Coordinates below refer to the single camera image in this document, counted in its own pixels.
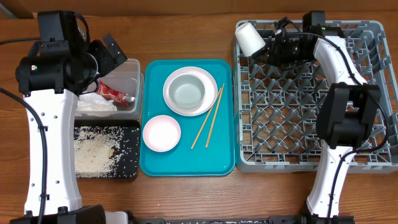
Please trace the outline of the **wooden chopstick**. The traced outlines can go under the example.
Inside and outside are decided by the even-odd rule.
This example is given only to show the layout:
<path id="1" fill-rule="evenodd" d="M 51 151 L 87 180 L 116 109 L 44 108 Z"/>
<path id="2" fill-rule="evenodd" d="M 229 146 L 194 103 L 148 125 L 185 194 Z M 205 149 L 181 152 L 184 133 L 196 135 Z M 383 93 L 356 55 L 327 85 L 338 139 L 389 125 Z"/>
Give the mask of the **wooden chopstick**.
<path id="1" fill-rule="evenodd" d="M 221 99 L 222 99 L 222 96 L 223 96 L 223 90 L 224 90 L 224 84 L 222 85 L 222 87 L 220 88 L 219 93 L 218 93 L 218 101 L 217 101 L 217 104 L 216 104 L 215 112 L 214 112 L 214 115 L 213 115 L 213 119 L 212 119 L 212 122 L 211 122 L 210 130 L 209 130 L 208 137 L 207 137 L 207 140 L 206 140 L 206 145 L 205 145 L 206 149 L 208 148 L 208 146 L 210 144 L 211 135 L 213 133 L 213 129 L 214 129 L 214 125 L 215 125 L 215 120 L 216 120 L 216 117 L 217 117 L 217 114 L 218 114 L 218 110 L 219 110 L 219 107 L 220 107 L 220 103 L 221 103 Z"/>
<path id="2" fill-rule="evenodd" d="M 223 90 L 223 86 L 218 90 L 218 93 L 217 93 L 217 96 L 216 96 L 216 100 L 218 99 L 218 97 L 219 97 L 219 95 L 220 95 L 220 93 L 221 93 L 221 91 Z M 203 121 L 203 123 L 202 123 L 202 125 L 201 125 L 201 128 L 199 129 L 199 131 L 198 131 L 198 133 L 197 133 L 197 135 L 196 135 L 196 138 L 195 138 L 195 140 L 194 140 L 194 142 L 193 142 L 193 144 L 192 144 L 192 146 L 191 146 L 191 150 L 193 150 L 193 148 L 195 147 L 195 144 L 197 143 L 197 141 L 198 141 L 198 138 L 200 137 L 200 135 L 201 135 L 201 132 L 203 131 L 203 128 L 205 127 L 205 124 L 206 124 L 206 122 L 207 122 L 207 120 L 208 120 L 208 118 L 209 118 L 209 116 L 210 116 L 210 114 L 211 114 L 211 112 L 212 112 L 212 109 L 214 108 L 214 104 L 215 103 L 213 103 L 213 105 L 211 106 L 211 108 L 208 110 L 208 112 L 207 112 L 207 114 L 206 114 L 206 117 L 205 117 L 205 119 L 204 119 L 204 121 Z"/>

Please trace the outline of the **red snack wrapper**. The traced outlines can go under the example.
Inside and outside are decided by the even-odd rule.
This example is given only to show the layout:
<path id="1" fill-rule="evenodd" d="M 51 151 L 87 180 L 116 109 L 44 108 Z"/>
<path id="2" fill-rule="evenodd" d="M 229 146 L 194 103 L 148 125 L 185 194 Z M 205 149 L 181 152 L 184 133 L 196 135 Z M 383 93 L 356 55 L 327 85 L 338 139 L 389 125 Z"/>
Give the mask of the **red snack wrapper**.
<path id="1" fill-rule="evenodd" d="M 124 106 L 127 106 L 129 103 L 133 103 L 135 101 L 135 98 L 133 96 L 122 93 L 120 91 L 116 91 L 107 86 L 102 81 L 98 82 L 97 94 L 103 96 L 104 98 L 113 100 L 114 102 L 120 103 Z"/>

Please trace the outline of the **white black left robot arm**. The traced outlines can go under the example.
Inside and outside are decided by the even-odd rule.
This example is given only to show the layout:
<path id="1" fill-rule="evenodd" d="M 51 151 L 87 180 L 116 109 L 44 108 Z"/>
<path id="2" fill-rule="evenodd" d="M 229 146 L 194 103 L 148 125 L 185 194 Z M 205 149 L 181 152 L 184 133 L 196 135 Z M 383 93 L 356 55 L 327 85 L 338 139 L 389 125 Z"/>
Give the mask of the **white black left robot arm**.
<path id="1" fill-rule="evenodd" d="M 37 15 L 40 35 L 16 68 L 27 110 L 30 179 L 24 216 L 17 223 L 132 223 L 130 212 L 83 206 L 75 172 L 74 124 L 78 97 L 126 61 L 115 40 L 91 40 L 73 11 Z"/>

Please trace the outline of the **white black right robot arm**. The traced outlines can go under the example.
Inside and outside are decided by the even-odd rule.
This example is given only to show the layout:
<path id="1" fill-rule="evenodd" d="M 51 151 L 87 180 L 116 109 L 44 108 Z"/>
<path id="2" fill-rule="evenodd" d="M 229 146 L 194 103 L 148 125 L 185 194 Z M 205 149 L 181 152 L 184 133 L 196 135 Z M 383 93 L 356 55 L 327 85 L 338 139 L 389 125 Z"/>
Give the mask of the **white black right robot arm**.
<path id="1" fill-rule="evenodd" d="M 346 49 L 340 27 L 326 24 L 323 11 L 303 16 L 302 29 L 286 30 L 288 18 L 275 21 L 273 34 L 264 40 L 250 23 L 235 31 L 243 54 L 276 67 L 284 63 L 316 60 L 324 70 L 329 90 L 317 115 L 316 132 L 322 141 L 320 166 L 306 208 L 316 222 L 337 222 L 339 201 L 349 165 L 371 134 L 380 88 L 359 74 Z"/>

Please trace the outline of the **white napkin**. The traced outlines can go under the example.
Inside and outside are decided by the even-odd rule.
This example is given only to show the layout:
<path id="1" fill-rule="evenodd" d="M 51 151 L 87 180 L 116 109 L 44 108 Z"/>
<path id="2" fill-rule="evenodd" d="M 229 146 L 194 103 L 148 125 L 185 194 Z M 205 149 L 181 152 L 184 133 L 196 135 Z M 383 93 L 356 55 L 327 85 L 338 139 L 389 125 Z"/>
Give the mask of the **white napkin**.
<path id="1" fill-rule="evenodd" d="M 77 111 L 116 111 L 117 107 L 113 105 L 113 100 L 106 100 L 97 93 L 88 93 L 80 95 Z"/>

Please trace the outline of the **pale green cup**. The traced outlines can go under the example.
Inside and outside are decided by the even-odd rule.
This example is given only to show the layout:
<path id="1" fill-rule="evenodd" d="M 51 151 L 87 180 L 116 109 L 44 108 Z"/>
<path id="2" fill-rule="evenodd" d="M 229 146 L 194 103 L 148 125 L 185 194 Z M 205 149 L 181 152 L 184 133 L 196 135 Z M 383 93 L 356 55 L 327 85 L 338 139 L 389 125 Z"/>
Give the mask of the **pale green cup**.
<path id="1" fill-rule="evenodd" d="M 266 45 L 255 27 L 249 22 L 239 26 L 235 30 L 235 36 L 245 57 L 252 56 Z"/>

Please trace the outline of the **small pink bowl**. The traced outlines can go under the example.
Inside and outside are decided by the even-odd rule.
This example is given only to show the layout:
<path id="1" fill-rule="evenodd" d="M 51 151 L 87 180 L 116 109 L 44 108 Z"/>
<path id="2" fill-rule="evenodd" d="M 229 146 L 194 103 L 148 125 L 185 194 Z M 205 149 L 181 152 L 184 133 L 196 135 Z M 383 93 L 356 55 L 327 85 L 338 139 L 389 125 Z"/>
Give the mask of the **small pink bowl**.
<path id="1" fill-rule="evenodd" d="M 167 152 L 178 144 L 181 134 L 181 127 L 173 117 L 158 115 L 146 122 L 142 137 L 150 150 Z"/>

